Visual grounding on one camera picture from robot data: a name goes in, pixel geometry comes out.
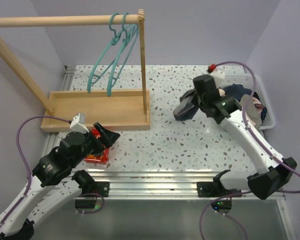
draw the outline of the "speckled tabletop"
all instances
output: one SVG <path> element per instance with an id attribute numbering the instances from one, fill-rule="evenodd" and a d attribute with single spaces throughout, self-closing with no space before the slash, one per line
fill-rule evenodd
<path id="1" fill-rule="evenodd" d="M 192 79 L 205 73 L 206 65 L 147 65 L 150 89 L 151 129 L 120 131 L 121 137 L 109 153 L 107 165 L 91 168 L 111 172 L 221 172 L 226 169 L 252 171 L 254 166 L 244 150 L 213 119 L 198 112 L 193 120 L 177 122 L 173 109 L 179 97 L 192 88 Z M 225 73 L 244 73 L 241 66 L 221 66 Z M 71 90 L 85 90 L 91 65 L 78 65 Z M 105 89 L 109 73 L 92 89 Z M 114 89 L 141 88 L 141 67 L 127 65 Z M 58 139 L 66 132 L 60 132 Z"/>

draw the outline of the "plastic basket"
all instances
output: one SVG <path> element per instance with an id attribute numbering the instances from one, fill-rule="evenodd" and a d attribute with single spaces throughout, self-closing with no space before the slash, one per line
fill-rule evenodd
<path id="1" fill-rule="evenodd" d="M 270 105 L 269 99 L 267 97 L 265 88 L 260 80 L 260 78 L 256 75 L 256 92 L 260 97 L 260 102 L 267 108 L 267 113 L 265 119 L 259 128 L 260 130 L 272 129 L 276 125 L 274 112 Z M 253 87 L 253 79 L 250 74 L 242 73 L 242 74 L 227 74 L 225 79 L 220 83 L 219 88 L 224 88 L 226 86 L 230 86 L 232 84 L 241 84 L 247 89 L 252 89 Z"/>

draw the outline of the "white wall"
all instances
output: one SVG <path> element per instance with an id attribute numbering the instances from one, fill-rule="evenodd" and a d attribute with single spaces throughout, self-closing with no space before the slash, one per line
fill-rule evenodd
<path id="1" fill-rule="evenodd" d="M 30 0 L 0 0 L 0 17 L 37 16 Z M 0 28 L 0 36 L 37 84 L 48 94 L 61 87 L 63 65 L 44 28 Z M 16 147 L 16 132 L 27 118 L 44 109 L 0 58 L 0 213 L 25 185 L 27 172 Z M 26 125 L 21 147 L 33 168 L 41 157 L 46 134 L 40 121 Z"/>
<path id="2" fill-rule="evenodd" d="M 247 64 L 262 77 L 276 116 L 265 135 L 300 172 L 300 0 L 281 0 Z M 300 189 L 300 179 L 293 176 L 286 189 Z M 286 200 L 300 239 L 300 194 Z"/>
<path id="3" fill-rule="evenodd" d="M 147 64 L 247 61 L 280 0 L 31 0 L 40 16 L 145 11 Z M 107 26 L 48 27 L 64 65 L 94 64 L 113 37 Z M 136 44 L 129 64 L 140 64 Z M 103 64 L 117 54 L 111 51 Z"/>

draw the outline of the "wooden post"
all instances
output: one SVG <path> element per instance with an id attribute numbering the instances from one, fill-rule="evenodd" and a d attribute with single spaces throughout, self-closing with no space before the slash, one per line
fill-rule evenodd
<path id="1" fill-rule="evenodd" d="M 42 92 L 40 87 L 31 78 L 29 73 L 25 70 L 22 64 L 19 62 L 14 53 L 8 48 L 6 43 L 0 37 L 0 57 L 5 61 L 9 68 L 18 76 L 18 78 L 27 86 L 27 88 L 36 96 L 36 98 L 42 103 L 44 108 L 53 116 L 54 107 L 49 102 L 47 96 Z"/>
<path id="2" fill-rule="evenodd" d="M 139 9 L 139 39 L 140 39 L 140 58 L 141 58 L 141 78 L 143 95 L 143 113 L 147 114 L 147 85 L 146 85 L 146 53 L 145 53 L 145 13 Z"/>

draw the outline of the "wooden rack base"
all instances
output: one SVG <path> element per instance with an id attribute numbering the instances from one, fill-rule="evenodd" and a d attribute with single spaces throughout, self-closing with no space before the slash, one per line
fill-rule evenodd
<path id="1" fill-rule="evenodd" d="M 50 102 L 54 116 L 72 120 L 77 113 L 85 114 L 85 125 L 93 129 L 99 122 L 109 130 L 148 130 L 150 129 L 150 93 L 146 91 L 147 113 L 144 114 L 142 89 L 112 90 L 111 97 L 104 90 L 52 91 Z M 63 121 L 44 118 L 41 124 L 46 133 L 67 132 L 69 124 Z"/>

